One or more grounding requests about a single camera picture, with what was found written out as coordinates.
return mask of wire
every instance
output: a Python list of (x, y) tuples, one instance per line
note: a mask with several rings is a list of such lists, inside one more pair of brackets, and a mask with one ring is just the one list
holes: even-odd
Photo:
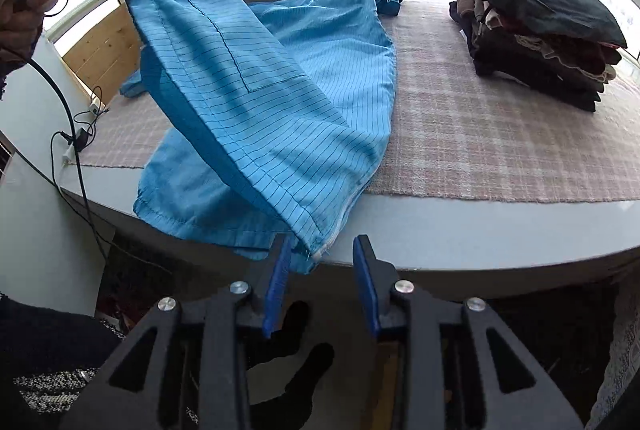
[[(98, 97), (98, 95), (95, 93), (96, 89), (100, 89), (100, 96)], [(102, 87), (100, 85), (96, 85), (92, 90), (91, 90), (91, 96), (89, 96), (89, 98), (92, 100), (94, 100), (94, 96), (96, 98), (98, 98), (100, 100), (100, 104), (102, 104)], [(98, 121), (98, 118), (100, 118), (101, 115), (105, 114), (106, 112), (108, 112), (109, 109), (105, 108), (104, 110), (100, 110), (98, 109), (98, 114), (96, 114), (94, 116), (94, 120), (89, 123), (88, 121), (79, 121), (77, 118), (78, 116), (80, 116), (81, 114), (92, 114), (91, 110), (83, 110), (82, 112), (78, 112), (77, 114), (74, 115), (74, 121), (77, 124), (83, 124), (87, 126), (87, 134), (91, 137), (91, 140), (84, 146), (84, 148), (87, 148), (89, 145), (91, 145), (91, 143), (94, 142), (95, 137), (98, 135), (98, 127), (96, 125), (96, 122)]]
[[(60, 194), (60, 197), (62, 198), (63, 201), (65, 201), (66, 204), (68, 204), (68, 206), (73, 210), (73, 212), (80, 217), (82, 220), (84, 220), (84, 222), (86, 222), (87, 224), (89, 223), (89, 220), (87, 220), (87, 218), (81, 214), (78, 210), (76, 210), (73, 206), (73, 204), (65, 197), (62, 189), (60, 188), (60, 185), (58, 184), (58, 182), (56, 181), (56, 173), (55, 173), (55, 165), (54, 165), (54, 161), (53, 161), (53, 140), (56, 138), (56, 136), (62, 136), (63, 138), (65, 137), (65, 132), (62, 132), (61, 130), (53, 133), (53, 136), (51, 136), (51, 140), (49, 142), (49, 155), (51, 157), (51, 178), (53, 180), (53, 185), (56, 187), (56, 190), (58, 190), (58, 193)], [(138, 256), (135, 256), (132, 253), (129, 253), (129, 251), (124, 250), (123, 248), (121, 248), (120, 246), (118, 246), (117, 244), (115, 244), (114, 242), (107, 240), (106, 238), (104, 238), (100, 232), (98, 232), (97, 230), (95, 231), (95, 234), (97, 235), (97, 238), (99, 238), (101, 241), (103, 241), (104, 243), (109, 244), (110, 246), (113, 246), (114, 248), (116, 248), (117, 250), (121, 251), (122, 253), (124, 253), (127, 256), (130, 256), (131, 258), (134, 258), (135, 260), (139, 260), (140, 262), (143, 262), (144, 264), (149, 264), (150, 266), (154, 266), (157, 267), (159, 269), (162, 269), (164, 272), (168, 273), (168, 274), (173, 274), (171, 271), (169, 271), (167, 268), (165, 268), (164, 266), (161, 266), (160, 264), (156, 264), (155, 262), (150, 262), (148, 260), (145, 260), (143, 258), (140, 258)]]
[(69, 0), (66, 0), (64, 7), (63, 7), (60, 11), (58, 11), (58, 12), (56, 12), (56, 13), (52, 13), (52, 14), (50, 14), (50, 15), (47, 15), (47, 14), (46, 14), (46, 15), (44, 16), (44, 18), (53, 18), (53, 17), (55, 17), (55, 16), (58, 16), (60, 13), (62, 13), (62, 12), (66, 9), (66, 6), (67, 6), (68, 4), (69, 4)]
[(96, 241), (96, 244), (98, 245), (98, 249), (100, 250), (100, 254), (102, 255), (104, 261), (106, 262), (108, 260), (106, 253), (104, 252), (104, 248), (102, 247), (102, 244), (100, 243), (100, 240), (109, 244), (110, 246), (113, 246), (114, 248), (116, 248), (117, 250), (121, 251), (122, 253), (126, 254), (127, 256), (130, 256), (131, 258), (135, 259), (135, 260), (139, 260), (140, 262), (143, 262), (144, 264), (149, 264), (150, 266), (155, 266), (159, 269), (162, 269), (163, 271), (172, 274), (171, 271), (169, 271), (167, 268), (160, 266), (160, 264), (156, 264), (155, 262), (150, 262), (148, 260), (144, 260), (143, 258), (140, 258), (138, 256), (135, 256), (131, 253), (129, 253), (129, 251), (123, 250), (121, 247), (119, 247), (117, 244), (114, 244), (113, 242), (108, 241), (106, 238), (104, 238), (99, 232), (98, 230), (96, 230), (95, 228), (95, 224), (94, 224), (94, 220), (92, 219), (92, 214), (91, 214), (91, 209), (89, 208), (89, 200), (86, 196), (86, 190), (84, 189), (84, 179), (82, 178), (82, 169), (81, 169), (81, 165), (80, 165), (80, 157), (79, 157), (79, 153), (78, 153), (78, 138), (76, 136), (76, 128), (74, 127), (74, 119), (71, 116), (71, 110), (69, 109), (69, 105), (66, 102), (66, 99), (64, 97), (64, 95), (62, 94), (62, 92), (60, 91), (60, 88), (56, 85), (56, 83), (53, 81), (53, 78), (51, 76), (49, 76), (49, 73), (47, 73), (47, 71), (45, 71), (42, 67), (40, 67), (39, 64), (37, 64), (35, 61), (31, 60), (31, 59), (25, 59), (23, 56), (19, 55), (18, 53), (16, 53), (15, 51), (13, 51), (12, 49), (9, 49), (7, 47), (3, 47), (3, 49), (5, 51), (10, 52), (12, 55), (17, 56), (18, 58), (20, 58), (21, 60), (23, 60), (25, 63), (28, 63), (31, 67), (33, 67), (34, 69), (36, 69), (36, 71), (38, 71), (40, 73), (40, 75), (47, 81), (47, 83), (51, 86), (51, 88), (54, 90), (54, 92), (57, 94), (57, 96), (60, 99), (60, 102), (62, 102), (62, 105), (65, 107), (65, 112), (66, 112), (66, 117), (69, 121), (69, 127), (71, 128), (71, 138), (73, 141), (73, 147), (74, 147), (74, 154), (76, 156), (76, 167), (78, 168), (78, 180), (80, 182), (80, 190), (82, 191), (82, 200), (84, 202), (84, 207), (86, 209), (86, 217), (81, 214), (80, 212), (78, 212), (73, 205), (69, 202), (69, 200), (67, 200), (67, 198), (65, 197), (65, 195), (62, 193), (62, 190), (60, 189), (60, 186), (58, 185), (58, 183), (56, 182), (56, 174), (55, 174), (55, 168), (54, 168), (54, 161), (53, 161), (53, 140), (57, 135), (60, 135), (62, 137), (66, 136), (65, 132), (62, 132), (61, 130), (55, 132), (53, 134), (53, 136), (51, 136), (51, 140), (49, 143), (49, 149), (50, 149), (50, 156), (51, 156), (51, 178), (53, 180), (53, 185), (56, 187), (56, 189), (58, 190), (58, 193), (60, 194), (60, 197), (62, 197), (62, 199), (65, 201), (66, 204), (68, 204), (68, 206), (79, 216), (81, 217), (82, 220), (84, 220), (84, 222), (86, 222), (90, 227), (91, 230), (94, 234), (94, 238)]
[(65, 107), (66, 118), (68, 119), (69, 127), (71, 128), (71, 139), (73, 140), (72, 144), (74, 147), (74, 155), (76, 156), (76, 163), (77, 163), (76, 166), (78, 167), (78, 181), (80, 182), (82, 200), (84, 201), (84, 207), (86, 209), (87, 222), (89, 223), (89, 226), (91, 226), (91, 231), (94, 233), (95, 241), (98, 244), (98, 248), (100, 249), (100, 254), (102, 255), (104, 261), (106, 262), (108, 259), (107, 254), (104, 253), (104, 248), (102, 247), (102, 244), (100, 244), (100, 242), (98, 241), (98, 234), (95, 229), (94, 221), (91, 217), (91, 209), (89, 208), (89, 199), (87, 198), (86, 190), (84, 189), (84, 179), (82, 178), (82, 170), (80, 168), (80, 154), (78, 152), (78, 136), (76, 136), (76, 127), (74, 126), (74, 118), (71, 115), (69, 104), (66, 102), (64, 94), (62, 94), (62, 91), (60, 90), (60, 88), (53, 81), (53, 78), (49, 76), (49, 73), (47, 73), (47, 71), (45, 71), (42, 67), (40, 67), (40, 65), (37, 62), (35, 62), (31, 58), (28, 58), (28, 59), (24, 58), (22, 55), (18, 54), (17, 52), (7, 47), (3, 47), (3, 49), (5, 51), (10, 52), (14, 56), (17, 56), (20, 60), (23, 60), (26, 64), (29, 64), (31, 67), (36, 69), (36, 71), (40, 73), (40, 76), (42, 76), (47, 81), (47, 83), (51, 86), (53, 91), (57, 94), (58, 98), (60, 99), (60, 102), (62, 102), (62, 105)]

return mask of black bracket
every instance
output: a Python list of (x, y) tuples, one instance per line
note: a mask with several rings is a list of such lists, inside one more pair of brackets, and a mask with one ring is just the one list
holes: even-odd
[(116, 348), (66, 414), (62, 430), (249, 430), (242, 340), (270, 337), (292, 249), (277, 235), (245, 280), (208, 299), (163, 298)]
[(373, 335), (403, 348), (399, 429), (583, 428), (556, 384), (483, 300), (447, 302), (399, 280), (392, 264), (376, 259), (366, 235), (353, 241), (353, 269)]

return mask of folded clothes stack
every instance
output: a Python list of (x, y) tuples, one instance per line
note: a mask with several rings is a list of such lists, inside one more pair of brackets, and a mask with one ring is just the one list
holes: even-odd
[(476, 73), (505, 73), (533, 90), (594, 112), (616, 77), (626, 41), (599, 0), (456, 0)]

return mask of white table surface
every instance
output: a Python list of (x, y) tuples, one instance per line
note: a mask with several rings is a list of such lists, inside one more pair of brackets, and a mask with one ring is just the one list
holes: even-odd
[[(130, 216), (141, 172), (82, 167), (89, 199)], [(76, 168), (63, 169), (60, 185), (79, 194)], [(640, 201), (499, 203), (363, 194), (324, 260), (350, 264), (360, 234), (398, 269), (523, 269), (640, 246)]]

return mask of metal screw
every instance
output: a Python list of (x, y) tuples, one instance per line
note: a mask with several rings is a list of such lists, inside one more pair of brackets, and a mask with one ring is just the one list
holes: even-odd
[(466, 300), (466, 307), (471, 311), (475, 311), (476, 313), (480, 313), (480, 312), (482, 312), (482, 311), (484, 311), (486, 309), (486, 302), (484, 300), (482, 300), (481, 298), (476, 298), (474, 296), (474, 297), (468, 298)]
[(243, 295), (244, 293), (249, 291), (249, 285), (247, 282), (239, 280), (238, 282), (233, 282), (229, 286), (229, 291), (231, 291), (234, 295)]
[(170, 296), (165, 296), (158, 302), (158, 309), (161, 311), (173, 311), (176, 306), (176, 301)]
[(396, 282), (396, 291), (398, 291), (399, 293), (405, 293), (405, 294), (409, 294), (409, 293), (413, 293), (414, 292), (414, 283), (413, 282), (409, 282), (408, 280), (398, 280)]

